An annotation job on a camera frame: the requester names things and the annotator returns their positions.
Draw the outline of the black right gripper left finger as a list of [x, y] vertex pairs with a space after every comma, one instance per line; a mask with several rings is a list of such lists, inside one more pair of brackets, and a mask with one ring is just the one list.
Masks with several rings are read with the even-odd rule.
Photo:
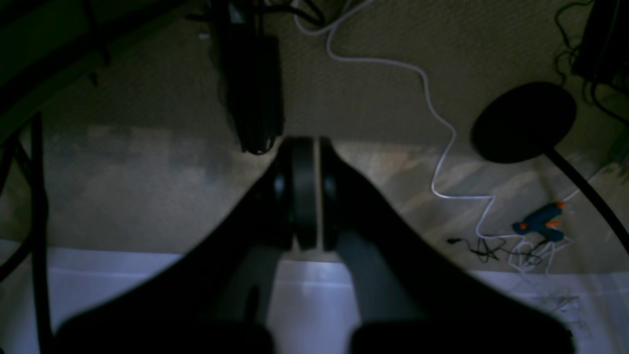
[[222, 223], [150, 280], [71, 318], [57, 354], [273, 354], [277, 264], [317, 245], [314, 144], [285, 139]]

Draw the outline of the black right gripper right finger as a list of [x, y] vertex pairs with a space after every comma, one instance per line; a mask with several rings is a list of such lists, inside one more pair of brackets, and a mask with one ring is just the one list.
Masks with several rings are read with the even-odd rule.
[[465, 273], [320, 139], [323, 247], [352, 276], [351, 354], [573, 354], [558, 320]]

